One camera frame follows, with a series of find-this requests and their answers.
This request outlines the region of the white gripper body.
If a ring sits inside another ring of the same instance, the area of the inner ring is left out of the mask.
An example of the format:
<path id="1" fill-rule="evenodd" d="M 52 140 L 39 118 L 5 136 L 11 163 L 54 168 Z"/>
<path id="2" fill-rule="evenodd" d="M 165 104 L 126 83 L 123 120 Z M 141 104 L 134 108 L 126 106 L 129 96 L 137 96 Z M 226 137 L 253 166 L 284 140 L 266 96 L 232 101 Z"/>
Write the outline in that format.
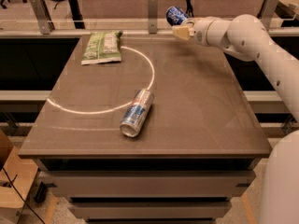
<path id="1" fill-rule="evenodd" d="M 202 46 L 229 47 L 227 30 L 230 23 L 230 21 L 216 17 L 192 19 L 191 35 Z"/>

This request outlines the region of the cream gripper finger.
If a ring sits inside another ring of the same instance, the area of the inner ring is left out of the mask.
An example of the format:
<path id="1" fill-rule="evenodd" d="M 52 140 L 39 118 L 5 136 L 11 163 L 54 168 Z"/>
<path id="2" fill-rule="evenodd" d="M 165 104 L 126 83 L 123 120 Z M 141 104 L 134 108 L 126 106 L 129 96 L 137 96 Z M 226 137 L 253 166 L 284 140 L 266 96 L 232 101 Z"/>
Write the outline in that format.
<path id="1" fill-rule="evenodd" d="M 189 40 L 193 38 L 193 30 L 190 26 L 173 26 L 172 32 L 175 37 L 178 37 L 183 40 Z"/>

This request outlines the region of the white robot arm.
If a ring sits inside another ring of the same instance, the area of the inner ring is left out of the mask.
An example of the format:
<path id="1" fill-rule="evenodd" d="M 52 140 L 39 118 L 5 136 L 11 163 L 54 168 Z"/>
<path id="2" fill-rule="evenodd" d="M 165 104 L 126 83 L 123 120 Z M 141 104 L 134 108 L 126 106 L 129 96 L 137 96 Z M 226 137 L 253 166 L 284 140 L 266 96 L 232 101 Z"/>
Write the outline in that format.
<path id="1" fill-rule="evenodd" d="M 280 47 L 261 21 L 245 14 L 228 21 L 206 17 L 184 19 L 173 35 L 215 47 L 241 61 L 256 62 L 267 80 L 299 121 L 299 61 Z M 299 132 L 282 138 L 273 148 L 263 178 L 259 224 L 299 223 Z"/>

